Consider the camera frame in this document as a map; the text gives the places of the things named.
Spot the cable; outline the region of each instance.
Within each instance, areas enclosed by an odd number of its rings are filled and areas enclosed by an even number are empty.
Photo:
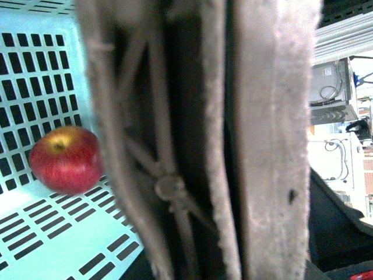
[[[333,152],[333,151],[335,151],[337,148],[340,148],[340,149],[341,149],[341,158],[340,158],[340,162],[341,162],[341,171],[340,171],[340,174],[339,174],[338,178],[336,178],[336,179],[333,179],[333,180],[331,180],[331,179],[325,179],[325,181],[335,181],[335,180],[341,180],[341,181],[343,181],[343,180],[345,180],[345,179],[349,176],[349,174],[350,174],[349,166],[347,165],[347,161],[346,161],[346,157],[347,157],[347,155],[346,155],[346,147],[345,147],[345,145],[344,145],[344,143],[343,143],[343,141],[345,141],[345,140],[347,140],[347,139],[339,140],[339,139],[336,139],[336,138],[335,138],[335,139],[331,139],[331,140],[329,140],[329,141],[327,141],[327,142],[325,143],[324,149],[325,149],[326,151],[328,151],[328,152]],[[336,146],[335,146],[333,149],[328,149],[328,148],[327,148],[328,145],[330,145],[330,146],[336,145]],[[345,175],[343,178],[341,178],[342,175],[343,175],[343,170],[344,170],[343,165],[346,167],[346,175]]]

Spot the crate floor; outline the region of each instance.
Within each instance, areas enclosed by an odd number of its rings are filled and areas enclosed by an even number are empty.
[[[143,246],[107,185],[73,197],[42,190],[0,215],[0,279],[119,279]]]

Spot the light blue crate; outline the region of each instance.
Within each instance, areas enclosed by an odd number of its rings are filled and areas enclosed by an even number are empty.
[[[143,250],[105,177],[64,197],[27,164],[38,134],[60,123],[97,132],[74,9],[0,3],[0,279],[118,279]]]

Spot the red apple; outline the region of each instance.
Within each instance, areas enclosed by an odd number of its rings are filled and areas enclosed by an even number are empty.
[[[104,173],[97,137],[81,127],[59,127],[32,148],[29,163],[49,189],[68,195],[91,189]]]

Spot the black object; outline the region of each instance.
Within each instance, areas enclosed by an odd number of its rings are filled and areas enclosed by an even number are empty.
[[[345,205],[311,170],[309,250],[321,271],[338,270],[373,260],[373,227],[363,214]]]
[[[370,129],[369,129],[369,125],[368,125],[366,119],[358,120],[358,121],[355,121],[352,124],[348,125],[346,127],[346,132],[351,132],[351,129],[354,128],[354,127],[358,127],[358,129],[356,131],[353,131],[353,132],[355,132],[355,134],[356,134],[356,136],[359,140],[362,141],[362,140],[365,140],[365,139],[372,138],[372,135],[371,135],[371,132],[370,132]]]

